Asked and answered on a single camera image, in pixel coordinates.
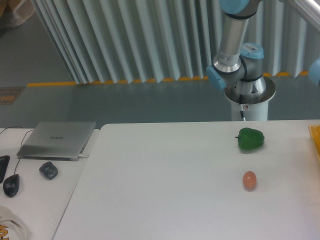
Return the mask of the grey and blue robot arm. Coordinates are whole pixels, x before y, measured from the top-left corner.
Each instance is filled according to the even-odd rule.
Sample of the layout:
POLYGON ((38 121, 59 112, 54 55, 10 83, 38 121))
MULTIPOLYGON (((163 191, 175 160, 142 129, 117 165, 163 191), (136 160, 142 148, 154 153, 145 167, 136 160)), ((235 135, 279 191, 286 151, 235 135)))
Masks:
MULTIPOLYGON (((279 1, 289 4, 306 22, 320 32, 319 0, 279 1)), ((224 89, 248 75, 240 58, 241 49, 249 19, 257 13, 260 2, 262 0, 219 0, 219 5, 225 13, 223 33, 212 65, 206 68, 209 81, 217 89, 224 89)), ((320 58, 310 66, 308 77, 317 87, 320 86, 320 58)))

